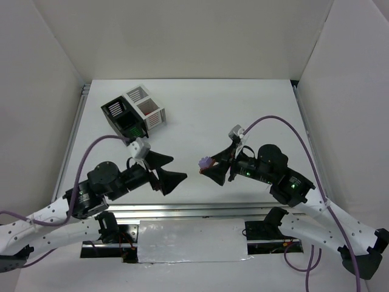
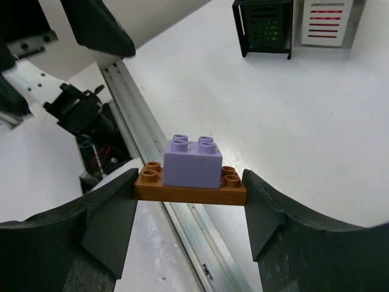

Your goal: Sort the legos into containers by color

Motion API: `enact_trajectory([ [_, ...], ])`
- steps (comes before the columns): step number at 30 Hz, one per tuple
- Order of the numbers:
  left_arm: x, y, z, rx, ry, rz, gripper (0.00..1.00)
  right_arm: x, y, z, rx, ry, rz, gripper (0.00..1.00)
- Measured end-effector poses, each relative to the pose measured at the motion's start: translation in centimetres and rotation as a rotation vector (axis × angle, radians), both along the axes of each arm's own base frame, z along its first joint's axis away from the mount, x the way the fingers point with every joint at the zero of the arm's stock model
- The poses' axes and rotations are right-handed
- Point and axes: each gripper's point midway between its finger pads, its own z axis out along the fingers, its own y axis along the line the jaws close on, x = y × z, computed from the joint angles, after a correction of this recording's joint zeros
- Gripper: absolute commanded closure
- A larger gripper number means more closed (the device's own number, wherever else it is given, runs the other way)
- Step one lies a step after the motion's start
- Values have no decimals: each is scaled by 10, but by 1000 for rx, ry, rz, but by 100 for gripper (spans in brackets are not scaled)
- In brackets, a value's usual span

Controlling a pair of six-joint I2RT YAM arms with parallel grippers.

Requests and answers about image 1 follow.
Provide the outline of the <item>purple lego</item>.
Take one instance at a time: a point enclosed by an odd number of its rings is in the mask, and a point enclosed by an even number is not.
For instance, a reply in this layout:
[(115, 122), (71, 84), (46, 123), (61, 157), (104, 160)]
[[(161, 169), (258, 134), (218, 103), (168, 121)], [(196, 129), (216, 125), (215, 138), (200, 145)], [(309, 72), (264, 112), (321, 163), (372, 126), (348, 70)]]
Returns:
[(213, 159), (209, 156), (206, 156), (200, 159), (200, 161), (198, 162), (198, 166), (200, 167), (200, 169), (206, 169), (210, 167), (212, 163)]

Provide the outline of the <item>brown lego plate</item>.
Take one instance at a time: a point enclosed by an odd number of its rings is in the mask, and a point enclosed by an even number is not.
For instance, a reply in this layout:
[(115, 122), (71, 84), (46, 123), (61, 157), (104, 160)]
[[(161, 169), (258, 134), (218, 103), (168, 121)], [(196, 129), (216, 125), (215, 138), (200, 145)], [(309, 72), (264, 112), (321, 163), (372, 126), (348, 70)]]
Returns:
[(214, 167), (214, 165), (215, 165), (215, 161), (211, 161), (210, 163), (205, 163), (204, 162), (204, 163), (200, 164), (200, 171), (199, 171), (199, 173), (203, 174), (204, 171)]

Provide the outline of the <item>green lego plate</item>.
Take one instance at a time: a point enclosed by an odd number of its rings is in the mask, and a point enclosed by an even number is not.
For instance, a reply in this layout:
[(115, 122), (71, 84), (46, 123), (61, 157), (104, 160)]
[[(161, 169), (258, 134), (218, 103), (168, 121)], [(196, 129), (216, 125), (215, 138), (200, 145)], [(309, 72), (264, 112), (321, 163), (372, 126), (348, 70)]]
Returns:
[(130, 129), (128, 129), (127, 134), (128, 134), (129, 138), (142, 137), (143, 136), (143, 131), (138, 129), (137, 127), (132, 127)]

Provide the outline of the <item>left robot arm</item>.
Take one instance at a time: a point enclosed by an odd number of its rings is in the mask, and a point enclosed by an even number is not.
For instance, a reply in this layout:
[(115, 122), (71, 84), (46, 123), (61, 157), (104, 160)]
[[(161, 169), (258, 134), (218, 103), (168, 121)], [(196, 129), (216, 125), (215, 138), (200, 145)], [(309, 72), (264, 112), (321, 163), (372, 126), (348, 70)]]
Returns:
[(120, 229), (115, 215), (108, 211), (108, 201), (145, 184), (168, 195), (186, 178), (186, 173), (148, 169), (138, 163), (124, 171), (111, 161), (100, 163), (63, 197), (1, 226), (1, 272), (28, 267), (28, 259), (76, 242), (115, 241)]

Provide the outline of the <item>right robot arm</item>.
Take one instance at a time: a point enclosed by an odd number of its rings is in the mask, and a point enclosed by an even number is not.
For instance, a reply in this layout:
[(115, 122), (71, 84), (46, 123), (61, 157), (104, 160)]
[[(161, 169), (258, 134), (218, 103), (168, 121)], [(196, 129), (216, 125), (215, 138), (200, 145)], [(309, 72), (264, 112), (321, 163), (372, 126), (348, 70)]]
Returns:
[(361, 223), (330, 199), (322, 196), (313, 182), (288, 167), (288, 158), (273, 144), (265, 144), (257, 156), (247, 156), (233, 142), (222, 152), (199, 161), (200, 173), (223, 186), (236, 175), (270, 185), (270, 194), (282, 205), (311, 217), (319, 226), (298, 219), (275, 207), (266, 221), (275, 232), (317, 244), (339, 255), (343, 267), (363, 280), (370, 280), (388, 246), (388, 231)]

